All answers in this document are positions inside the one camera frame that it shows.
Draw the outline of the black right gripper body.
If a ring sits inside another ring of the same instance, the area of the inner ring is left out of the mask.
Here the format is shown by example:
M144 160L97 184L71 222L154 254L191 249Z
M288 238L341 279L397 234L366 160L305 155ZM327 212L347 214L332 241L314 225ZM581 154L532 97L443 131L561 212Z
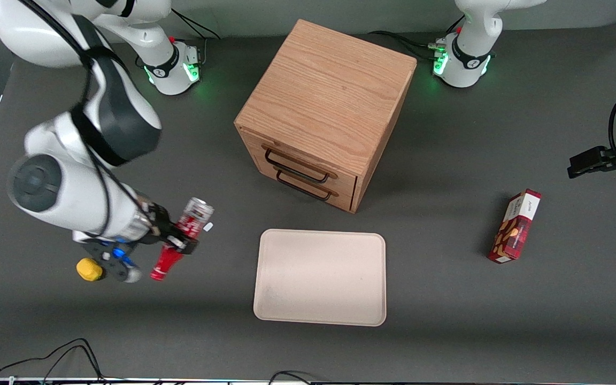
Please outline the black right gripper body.
M148 233L148 242L169 243L176 238L176 227L170 220L168 210L161 205L149 205L148 218L151 222Z

